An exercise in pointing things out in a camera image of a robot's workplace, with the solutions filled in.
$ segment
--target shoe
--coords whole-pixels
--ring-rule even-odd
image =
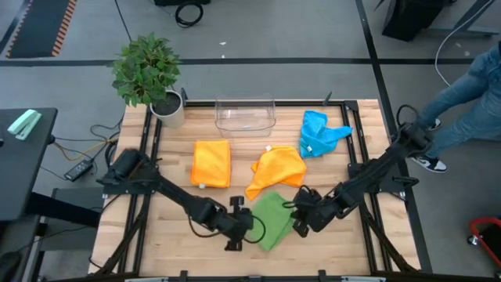
[[[434,131],[442,126],[442,121],[438,118],[435,118],[435,123],[428,128],[428,131]]]
[[[431,158],[424,155],[419,157],[411,157],[411,160],[415,161],[418,165],[429,170],[430,172],[444,173],[447,172],[447,165],[440,161],[437,157]]]

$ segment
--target red object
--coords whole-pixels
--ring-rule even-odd
[[[483,217],[479,219],[474,219],[470,222],[470,229],[471,232],[478,241],[480,242],[480,245],[488,252],[488,254],[494,259],[498,267],[501,268],[501,258],[499,258],[494,251],[485,243],[485,241],[481,237],[481,231],[478,229],[477,225],[480,224],[491,224],[498,226],[501,229],[501,219],[497,219],[496,217]]]

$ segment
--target person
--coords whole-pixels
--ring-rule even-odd
[[[417,123],[435,130],[442,125],[440,114],[474,99],[478,101],[469,112],[437,132],[430,149],[411,159],[430,172],[446,172],[447,166],[439,159],[444,150],[472,138],[501,134],[501,42],[475,58],[464,76],[425,106]]]

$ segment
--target green object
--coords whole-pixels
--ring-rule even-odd
[[[114,62],[113,87],[128,105],[165,102],[165,89],[177,81],[179,56],[167,47],[167,39],[139,36],[122,48],[121,58]]]
[[[285,200],[275,191],[269,191],[252,208],[252,215],[258,217],[266,226],[266,234],[259,246],[265,251],[275,247],[290,231],[293,220],[290,209],[282,207]],[[249,240],[258,240],[263,234],[263,226],[254,219],[254,228],[248,232]]]
[[[17,139],[25,140],[40,118],[41,114],[36,110],[27,110],[9,126],[7,131],[16,134]]]

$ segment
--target white pot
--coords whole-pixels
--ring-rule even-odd
[[[172,93],[172,94],[179,96],[179,99],[181,101],[181,103],[179,104],[179,108],[172,114],[161,115],[161,114],[155,113],[155,110],[153,109],[153,105],[150,104],[151,112],[154,115],[156,115],[157,118],[159,118],[162,121],[162,123],[164,125],[166,125],[167,127],[179,128],[185,122],[185,111],[184,111],[184,107],[183,107],[182,97],[176,91],[165,90],[165,92],[169,92],[169,93]]]

